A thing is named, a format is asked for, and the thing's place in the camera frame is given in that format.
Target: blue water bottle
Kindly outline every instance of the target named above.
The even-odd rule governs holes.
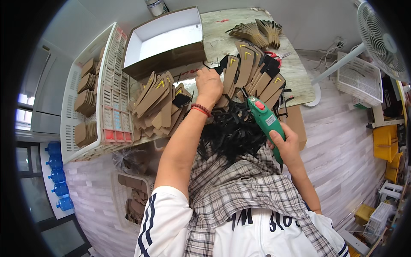
[[[51,178],[54,183],[60,183],[66,181],[66,174],[64,174],[63,169],[53,169],[48,178]]]
[[[44,150],[47,151],[49,155],[61,156],[60,142],[51,142],[47,145],[47,148],[45,148]]]
[[[62,169],[63,160],[61,160],[61,155],[52,155],[46,162],[47,165],[50,165],[51,169]]]
[[[69,194],[69,188],[65,182],[54,184],[54,188],[51,191],[57,196]]]
[[[67,196],[67,197],[59,199],[56,204],[56,207],[60,208],[62,211],[67,211],[69,209],[73,209],[74,204],[70,196]]]

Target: white plastic basket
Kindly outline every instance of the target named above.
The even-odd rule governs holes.
[[[346,53],[338,52],[338,60]],[[337,71],[337,89],[372,106],[383,102],[381,71],[360,58],[354,58]]]
[[[105,153],[128,147],[133,143],[129,102],[129,76],[121,71],[122,53],[127,36],[113,23],[98,35],[74,60],[63,96],[60,122],[63,163],[90,160]],[[81,68],[91,58],[99,58],[105,45],[97,86],[96,113],[85,118],[74,111]],[[78,148],[74,143],[74,127],[82,122],[97,122],[97,140]]]
[[[125,218],[126,215],[126,201],[127,199],[131,199],[132,195],[132,188],[126,187],[125,185],[121,185],[118,182],[118,175],[127,176],[130,178],[136,178],[142,180],[147,185],[147,195],[150,198],[151,193],[153,192],[154,188],[154,177],[150,176],[139,176],[139,175],[129,175],[126,173],[120,172],[113,172],[111,173],[111,189],[113,191],[113,203],[115,210],[117,212],[118,221],[120,222],[121,227],[130,233],[134,233],[138,235],[140,233],[140,225],[137,225],[134,222],[128,221]]]
[[[382,202],[372,213],[363,234],[370,243],[374,243],[379,238],[392,212],[393,206]]]

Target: red scissors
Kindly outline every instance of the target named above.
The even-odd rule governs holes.
[[[287,57],[287,56],[289,56],[289,55],[291,54],[291,52],[287,52],[287,53],[285,53],[285,54],[279,54],[279,55],[277,55],[276,53],[269,52],[269,51],[264,51],[264,53],[267,53],[270,57],[273,57],[274,59],[276,59],[276,60],[280,63],[280,65],[278,66],[279,68],[281,67],[281,60],[282,60],[284,57]]]

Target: white wall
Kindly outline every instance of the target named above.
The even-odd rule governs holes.
[[[282,24],[297,49],[327,49],[336,36],[348,40],[344,50],[359,44],[352,0],[164,0],[170,10],[198,5],[201,13],[261,7]],[[42,40],[71,59],[105,28],[117,21],[128,34],[151,18],[143,0],[69,0],[57,13]]]

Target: red button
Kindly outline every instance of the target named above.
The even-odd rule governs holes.
[[[257,101],[256,103],[256,106],[258,107],[258,109],[260,109],[260,110],[264,110],[266,107],[264,106],[264,104],[262,103],[262,102],[260,102],[260,101]]]

